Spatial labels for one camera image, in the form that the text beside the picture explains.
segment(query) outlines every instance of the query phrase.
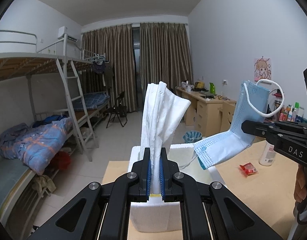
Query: curtain rod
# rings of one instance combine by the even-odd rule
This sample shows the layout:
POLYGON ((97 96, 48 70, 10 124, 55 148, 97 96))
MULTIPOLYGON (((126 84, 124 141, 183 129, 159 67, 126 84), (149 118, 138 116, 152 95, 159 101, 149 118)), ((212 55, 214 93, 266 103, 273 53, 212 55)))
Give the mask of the curtain rod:
MULTIPOLYGON (((100 30, 100 29, 103 29, 103 28, 108 28, 108 27, 113 27, 113 26, 121 26, 121 25, 128 25, 128 24, 141 24, 141 23, 170 23, 170 22, 138 22, 138 23, 123 23, 123 24, 118 24, 118 25, 109 25, 109 26, 106 26, 106 27, 102 27, 102 28, 98 28, 98 29, 93 29, 93 30, 89 30, 89 31, 86 31, 86 32, 82 32, 81 34, 84 34, 84 33, 87 33, 87 32, 93 32, 93 31, 96 31, 96 30, 100 30)), ((174 24, 184 24, 185 26, 188 26, 188 23, 174 23, 174 24)))

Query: metal screw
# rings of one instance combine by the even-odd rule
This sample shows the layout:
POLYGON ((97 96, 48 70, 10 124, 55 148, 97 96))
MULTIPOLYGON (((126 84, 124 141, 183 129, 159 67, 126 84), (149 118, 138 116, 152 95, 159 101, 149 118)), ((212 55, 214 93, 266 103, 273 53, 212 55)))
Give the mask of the metal screw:
POLYGON ((94 189, 97 189, 99 187, 99 183, 97 182, 92 182, 89 184, 89 188, 94 190, 94 189))
POLYGON ((135 177, 137 177, 137 173, 135 173, 135 172, 129 172, 129 173, 127 173, 127 178, 129 178, 129 179, 134 179, 135 177))
POLYGON ((221 184, 220 182, 216 181, 216 182, 213 182, 213 183, 212 183, 212 187, 213 187, 214 189, 221 189, 222 184, 221 184))
POLYGON ((176 172, 174 176, 176 179, 182 179, 184 177, 184 174, 182 172, 176 172))

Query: air conditioner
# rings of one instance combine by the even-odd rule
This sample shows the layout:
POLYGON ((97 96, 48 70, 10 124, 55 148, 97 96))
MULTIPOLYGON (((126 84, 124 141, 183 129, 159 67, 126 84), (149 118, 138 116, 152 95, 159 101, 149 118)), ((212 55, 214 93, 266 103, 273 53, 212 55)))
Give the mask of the air conditioner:
POLYGON ((76 39, 75 37, 67 33, 67 27, 65 26, 60 27, 58 30, 58 39, 62 39, 65 36, 65 34, 67 34, 68 40, 73 41, 73 42, 78 41, 78 39, 76 39))

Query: white wall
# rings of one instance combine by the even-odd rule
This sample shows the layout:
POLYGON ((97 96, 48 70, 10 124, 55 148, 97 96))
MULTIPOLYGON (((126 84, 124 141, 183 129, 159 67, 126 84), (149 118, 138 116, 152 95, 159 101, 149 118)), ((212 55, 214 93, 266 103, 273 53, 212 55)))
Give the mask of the white wall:
MULTIPOLYGON (((38 0, 15 0, 0 20, 0 29, 36 34, 38 50, 57 41, 58 29, 61 26, 68 28, 68 34, 80 38, 82 27, 78 23, 38 0)), ((35 38, 25 34, 0 33, 0 41, 35 42, 35 38)), ((62 42, 57 44, 55 54, 62 55, 62 45, 62 42)), ((55 46, 51 47, 50 54, 54 54, 54 50, 55 46)), ((35 52, 35 46, 0 43, 0 52, 35 52)), ((73 44, 68 44, 67 53, 71 57, 80 58, 80 51, 73 44)))
POLYGON ((194 80, 237 99, 242 80, 253 80, 254 58, 269 57, 286 104, 299 102, 307 118, 307 17, 295 0, 201 0, 188 22, 194 80))
MULTIPOLYGON (((58 28, 63 25, 68 27, 69 33, 80 36, 79 24, 38 0, 15 0, 0 21, 0 29, 35 33, 38 39, 43 38, 44 43, 39 43, 38 48, 54 42, 57 39, 58 28)), ((1 35, 0 38, 15 40, 14 38, 19 37, 1 35)), ((25 37, 20 37, 19 40, 24 41, 25 37)), ((30 45, 0 44, 0 52, 34 52, 34 50, 34 46, 30 45)), ((70 56, 79 57, 79 54, 73 50, 73 47, 68 49, 70 56)), ((72 97, 77 96, 76 81, 70 81, 72 81, 69 83, 72 97)), ((36 112, 66 108, 64 87, 58 73, 32 76, 32 89, 36 112)), ((22 122, 30 125, 33 120, 26 78, 0 82, 0 134, 22 122)))
MULTIPOLYGON (((105 21, 99 21, 84 25, 82 27, 82 32, 89 32, 92 30, 98 30, 101 28, 122 25, 122 24, 133 24, 133 27, 139 27, 139 23, 147 22, 160 22, 160 23, 184 23, 188 24, 187 16, 178 16, 178 15, 151 15, 151 16, 137 16, 137 17, 128 17, 128 18, 118 18, 110 19, 105 21)), ((186 25, 187 36, 189 40, 189 27, 186 25)))

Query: curtain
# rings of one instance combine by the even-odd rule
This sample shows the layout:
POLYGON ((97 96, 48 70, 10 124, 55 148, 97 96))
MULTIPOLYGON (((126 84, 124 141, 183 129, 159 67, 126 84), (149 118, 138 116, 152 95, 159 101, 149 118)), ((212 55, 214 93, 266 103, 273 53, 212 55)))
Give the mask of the curtain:
MULTIPOLYGON (((132 26, 119 25, 83 34, 82 47, 99 55, 106 54, 114 70, 114 83, 110 89, 111 105, 125 91, 123 104, 128 112, 137 109, 135 88, 135 60, 133 55, 132 26)), ((104 91, 102 76, 89 70, 82 78, 86 91, 104 91)))
POLYGON ((189 43, 184 24, 140 24, 140 77, 143 94, 148 83, 163 81, 175 89, 192 81, 189 43))

